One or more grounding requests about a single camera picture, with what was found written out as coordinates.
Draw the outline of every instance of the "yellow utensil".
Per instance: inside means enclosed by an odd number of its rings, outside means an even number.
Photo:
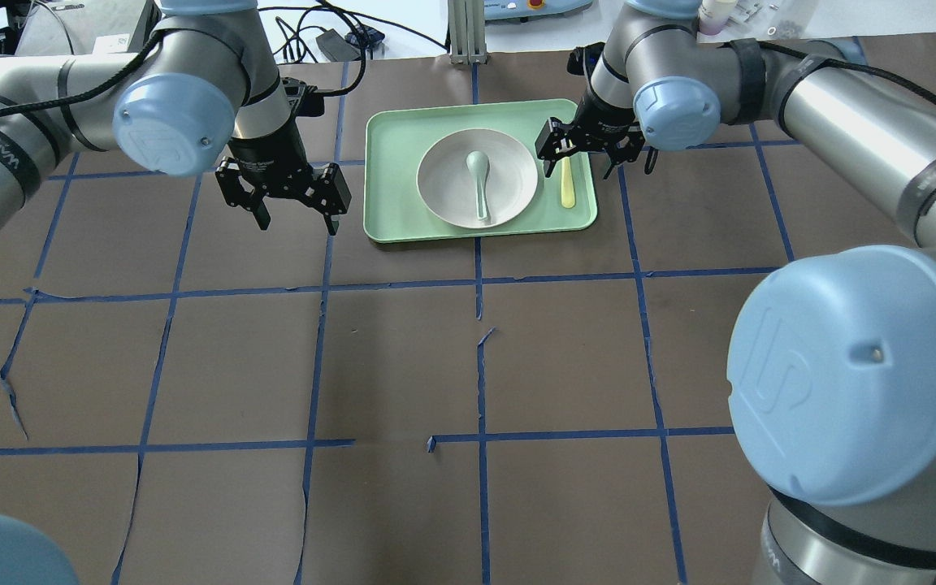
[[[576,207],[576,189],[573,188],[573,172],[568,157],[561,160],[561,206],[566,210]]]

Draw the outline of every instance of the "blue device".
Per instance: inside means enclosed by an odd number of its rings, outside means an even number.
[[[565,14],[589,7],[592,2],[594,0],[487,0],[483,4],[483,13],[487,21],[528,19]]]

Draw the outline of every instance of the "light green serving tray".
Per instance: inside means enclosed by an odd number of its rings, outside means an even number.
[[[417,190],[417,167],[440,138],[467,128],[490,128],[516,137],[535,155],[536,136],[550,116],[571,119],[576,104],[539,100],[497,104],[383,111],[367,122],[363,231],[382,244],[447,240],[453,237],[508,236],[514,233],[580,230],[598,216],[591,162],[576,154],[572,163],[576,207],[561,206],[561,162],[545,179],[536,160],[539,187],[530,206],[508,223],[471,230],[433,215]]]

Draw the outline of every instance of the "white bottle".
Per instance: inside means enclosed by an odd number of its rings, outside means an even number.
[[[699,33],[714,36],[724,30],[728,15],[738,3],[739,0],[703,0],[699,7]]]

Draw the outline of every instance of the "white bowl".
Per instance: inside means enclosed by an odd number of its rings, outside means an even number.
[[[486,219],[479,219],[475,179],[465,163],[468,153],[475,150],[490,158]],[[428,210],[461,228],[486,229],[512,221],[530,205],[536,185],[538,171],[530,149],[508,134],[486,128],[460,130],[441,138],[417,167],[417,189]]]

